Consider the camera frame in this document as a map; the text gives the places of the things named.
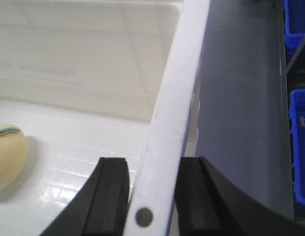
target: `gray floor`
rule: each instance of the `gray floor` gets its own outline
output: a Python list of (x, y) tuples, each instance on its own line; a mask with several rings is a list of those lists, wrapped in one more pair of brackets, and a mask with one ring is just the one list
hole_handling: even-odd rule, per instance
[(282, 187), (287, 173), (281, 171), (278, 23), (272, 3), (211, 2), (196, 156), (207, 157), (259, 202), (291, 216)]

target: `blue crate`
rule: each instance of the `blue crate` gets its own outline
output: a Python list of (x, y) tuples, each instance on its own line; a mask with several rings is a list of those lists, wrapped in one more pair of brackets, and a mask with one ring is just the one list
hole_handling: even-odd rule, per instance
[(289, 115), (293, 137), (294, 196), (296, 203), (305, 207), (305, 88), (290, 93)]
[(305, 35), (305, 0), (284, 0), (286, 56), (291, 58)]

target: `white plastic container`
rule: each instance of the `white plastic container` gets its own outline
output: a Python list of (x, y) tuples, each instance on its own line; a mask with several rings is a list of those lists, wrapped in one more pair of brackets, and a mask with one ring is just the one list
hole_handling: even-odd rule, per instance
[(209, 3), (0, 0), (0, 123), (30, 146), (0, 192), (1, 236), (40, 234), (101, 156), (128, 161), (124, 235), (167, 234)]

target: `circular hole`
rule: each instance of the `circular hole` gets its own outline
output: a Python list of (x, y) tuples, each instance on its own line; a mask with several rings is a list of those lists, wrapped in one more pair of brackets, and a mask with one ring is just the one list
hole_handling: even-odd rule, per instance
[(140, 227), (147, 227), (149, 226), (153, 221), (153, 213), (148, 208), (144, 207), (137, 211), (136, 216), (136, 223)]

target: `white plastic edge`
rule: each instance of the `white plastic edge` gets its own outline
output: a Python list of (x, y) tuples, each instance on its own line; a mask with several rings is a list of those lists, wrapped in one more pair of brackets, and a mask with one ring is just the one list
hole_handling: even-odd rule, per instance
[[(202, 50), (210, 0), (185, 0), (153, 113), (147, 145), (138, 170), (123, 236), (168, 233), (192, 93)], [(147, 227), (135, 215), (153, 213)]]

